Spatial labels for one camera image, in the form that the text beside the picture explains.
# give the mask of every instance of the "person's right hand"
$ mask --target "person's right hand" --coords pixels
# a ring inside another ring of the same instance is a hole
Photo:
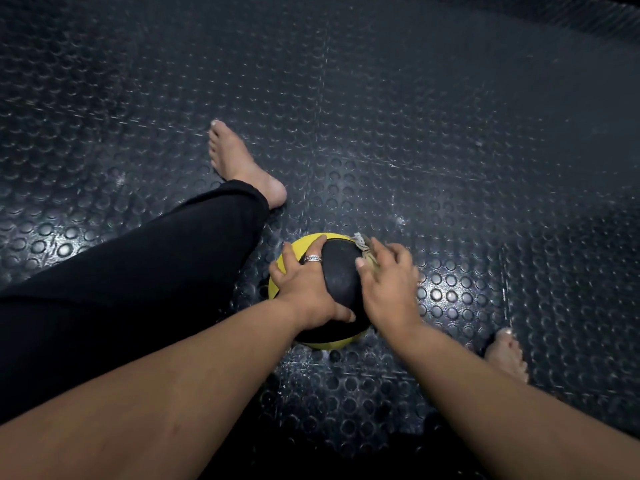
[[[372,251],[380,268],[374,272],[364,258],[356,259],[362,281],[364,309],[369,319],[392,347],[422,325],[415,293],[418,268],[411,253],[400,244],[382,245],[371,240]]]

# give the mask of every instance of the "rubber floor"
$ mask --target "rubber floor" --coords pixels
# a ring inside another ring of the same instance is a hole
[[[0,33],[1,286],[219,185],[219,118],[290,195],[234,309],[284,240],[398,241],[425,321],[480,354],[511,325],[536,387],[640,434],[638,9],[0,0]],[[373,331],[294,347],[211,469],[294,454],[485,475]]]

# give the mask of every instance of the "yellow and black ball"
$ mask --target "yellow and black ball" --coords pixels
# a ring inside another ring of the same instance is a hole
[[[362,304],[362,286],[355,266],[355,260],[362,256],[362,251],[346,235],[331,232],[309,234],[291,245],[300,262],[311,243],[322,234],[327,237],[322,249],[326,289],[336,302],[355,313],[356,320],[352,323],[330,320],[318,328],[303,331],[296,340],[315,349],[338,349],[363,335],[371,324]],[[278,257],[278,266],[285,271],[282,255]],[[278,287],[269,279],[269,298],[275,298],[277,294]]]

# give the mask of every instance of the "person's left hand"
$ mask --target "person's left hand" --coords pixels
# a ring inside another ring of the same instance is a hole
[[[326,236],[322,234],[311,243],[307,256],[322,257],[325,242]],[[294,307],[300,330],[324,325],[331,319],[343,322],[356,319],[350,309],[336,303],[327,292],[321,263],[311,261],[300,264],[288,242],[282,247],[282,260],[286,273],[280,270],[276,261],[269,266],[271,279],[280,289],[275,299]]]

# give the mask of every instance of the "bare arm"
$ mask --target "bare arm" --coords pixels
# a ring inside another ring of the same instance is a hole
[[[423,324],[409,252],[378,241],[359,262],[367,313],[454,430],[501,479],[638,478],[640,442],[508,377]]]
[[[279,298],[0,427],[0,478],[196,478],[296,334],[351,317],[319,263],[299,265],[288,245],[283,254],[287,275],[271,268]]]

